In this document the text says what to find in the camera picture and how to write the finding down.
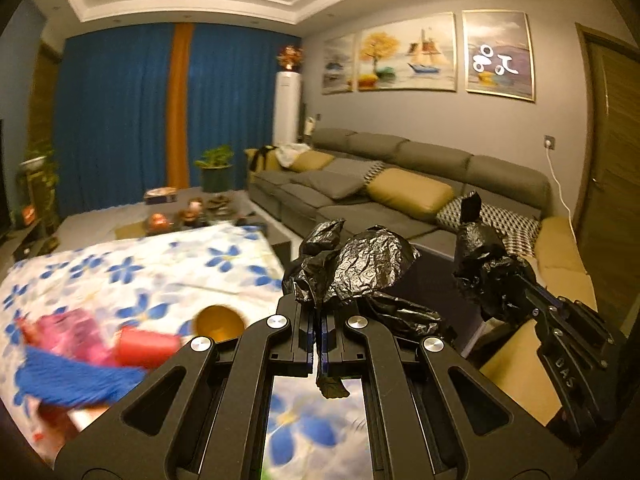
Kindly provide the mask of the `black plastic trash bag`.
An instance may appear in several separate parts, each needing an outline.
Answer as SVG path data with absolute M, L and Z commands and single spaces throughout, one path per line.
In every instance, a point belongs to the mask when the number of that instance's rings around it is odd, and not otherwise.
M 462 200 L 454 279 L 463 295 L 480 307 L 485 320 L 496 318 L 518 326 L 530 317 L 525 289 L 535 273 L 526 260 L 510 255 L 502 237 L 482 221 L 482 206 L 477 193 Z M 440 323 L 435 311 L 422 304 L 404 306 L 388 293 L 420 258 L 416 248 L 382 226 L 342 243 L 343 226 L 343 220 L 319 223 L 303 240 L 298 258 L 285 272 L 285 295 L 293 295 L 318 313 L 361 300 L 370 318 L 394 335 L 417 342 L 435 335 Z

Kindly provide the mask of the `blue foam fruit net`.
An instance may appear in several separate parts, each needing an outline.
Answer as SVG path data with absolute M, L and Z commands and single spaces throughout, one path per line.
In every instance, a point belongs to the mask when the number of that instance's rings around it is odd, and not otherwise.
M 139 367 L 93 365 L 35 347 L 25 349 L 14 382 L 21 393 L 61 408 L 115 404 L 137 387 L 146 371 Z

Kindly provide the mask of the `upright red gold paper cup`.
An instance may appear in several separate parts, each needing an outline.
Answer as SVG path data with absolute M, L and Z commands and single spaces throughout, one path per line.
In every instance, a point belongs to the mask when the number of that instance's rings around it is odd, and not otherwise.
M 235 310 L 222 304 L 213 304 L 195 315 L 193 328 L 196 336 L 208 337 L 220 344 L 241 337 L 246 324 Z

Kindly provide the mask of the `lying red paper cup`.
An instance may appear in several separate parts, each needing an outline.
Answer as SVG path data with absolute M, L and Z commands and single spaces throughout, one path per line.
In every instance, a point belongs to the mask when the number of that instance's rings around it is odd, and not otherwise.
M 179 336 L 124 327 L 114 345 L 114 359 L 120 366 L 155 370 L 181 348 Z

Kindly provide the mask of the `floral blue white tablecloth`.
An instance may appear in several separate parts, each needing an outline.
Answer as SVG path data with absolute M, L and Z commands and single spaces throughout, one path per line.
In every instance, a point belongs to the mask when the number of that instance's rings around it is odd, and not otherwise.
M 15 263 L 1 285 L 1 399 L 27 442 L 52 463 L 64 443 L 96 419 L 76 411 L 57 424 L 38 414 L 18 372 L 35 325 L 53 316 L 51 351 L 84 352 L 66 323 L 88 318 L 91 347 L 109 349 L 122 328 L 190 339 L 194 318 L 219 304 L 254 323 L 276 310 L 283 268 L 261 232 L 220 224 L 88 246 Z M 312 378 L 276 380 L 262 476 L 266 479 L 367 479 L 371 457 L 360 382 L 340 400 L 322 396 Z

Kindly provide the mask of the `pink plastic bag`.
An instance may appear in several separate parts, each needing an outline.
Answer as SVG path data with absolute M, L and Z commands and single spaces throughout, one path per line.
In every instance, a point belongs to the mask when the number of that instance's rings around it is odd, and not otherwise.
M 40 350 L 92 365 L 116 365 L 98 323 L 84 309 L 43 315 L 35 321 L 19 318 L 17 326 L 26 344 Z

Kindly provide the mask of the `mustard yellow cushion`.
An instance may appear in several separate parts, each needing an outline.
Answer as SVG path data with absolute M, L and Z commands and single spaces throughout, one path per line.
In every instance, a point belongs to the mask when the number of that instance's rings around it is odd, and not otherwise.
M 366 186 L 375 202 L 420 220 L 431 221 L 454 198 L 444 182 L 398 168 L 387 168 Z

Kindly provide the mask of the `grey sectional sofa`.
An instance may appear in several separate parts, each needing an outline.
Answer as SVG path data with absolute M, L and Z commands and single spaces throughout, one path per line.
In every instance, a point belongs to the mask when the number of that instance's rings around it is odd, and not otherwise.
M 410 242 L 454 253 L 462 197 L 477 192 L 483 220 L 524 257 L 555 296 L 597 305 L 570 222 L 547 212 L 548 178 L 537 170 L 485 155 L 388 134 L 321 129 L 291 166 L 276 151 L 250 148 L 250 199 L 295 233 L 342 219 L 344 236 L 386 226 Z

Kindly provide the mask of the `green potted plant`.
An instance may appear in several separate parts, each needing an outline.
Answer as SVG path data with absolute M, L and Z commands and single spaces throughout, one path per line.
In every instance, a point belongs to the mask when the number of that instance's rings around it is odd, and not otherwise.
M 201 187 L 205 193 L 222 193 L 230 190 L 232 183 L 233 152 L 228 144 L 206 150 L 194 162 L 201 173 Z

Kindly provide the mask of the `grey sofa cushion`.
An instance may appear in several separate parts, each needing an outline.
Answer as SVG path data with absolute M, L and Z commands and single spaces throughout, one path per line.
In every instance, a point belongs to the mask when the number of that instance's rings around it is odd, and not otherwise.
M 300 172 L 292 177 L 292 182 L 312 188 L 331 200 L 344 200 L 364 189 L 361 178 L 324 170 Z

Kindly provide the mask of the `purple sky painting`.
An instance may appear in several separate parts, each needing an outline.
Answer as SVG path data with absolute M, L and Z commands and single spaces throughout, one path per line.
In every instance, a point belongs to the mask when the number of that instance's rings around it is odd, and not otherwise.
M 464 10 L 465 90 L 526 102 L 536 100 L 528 16 L 512 10 Z

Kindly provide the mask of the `white standing air conditioner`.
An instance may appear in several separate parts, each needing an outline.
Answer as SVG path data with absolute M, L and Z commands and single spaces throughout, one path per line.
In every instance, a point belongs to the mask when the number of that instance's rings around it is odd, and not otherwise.
M 301 74 L 295 72 L 277 73 L 272 126 L 272 143 L 274 145 L 296 142 L 301 95 Z

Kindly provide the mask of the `sailboat tree painting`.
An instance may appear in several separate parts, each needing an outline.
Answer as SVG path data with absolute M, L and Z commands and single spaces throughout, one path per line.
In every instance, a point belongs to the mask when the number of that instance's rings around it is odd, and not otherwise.
M 360 91 L 457 90 L 456 18 L 451 12 L 363 29 L 356 55 Z

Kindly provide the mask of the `artificial flower arrangement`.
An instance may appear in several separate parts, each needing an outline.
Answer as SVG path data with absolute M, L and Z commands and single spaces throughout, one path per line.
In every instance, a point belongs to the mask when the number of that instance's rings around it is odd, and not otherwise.
M 283 47 L 277 55 L 277 61 L 281 70 L 297 73 L 303 65 L 304 50 L 294 44 Z

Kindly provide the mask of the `wall power socket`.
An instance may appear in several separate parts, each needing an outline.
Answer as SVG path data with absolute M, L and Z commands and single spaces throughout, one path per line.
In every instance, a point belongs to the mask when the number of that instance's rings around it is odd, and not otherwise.
M 545 136 L 544 137 L 544 147 L 548 148 L 548 150 L 555 149 L 555 138 L 553 136 Z

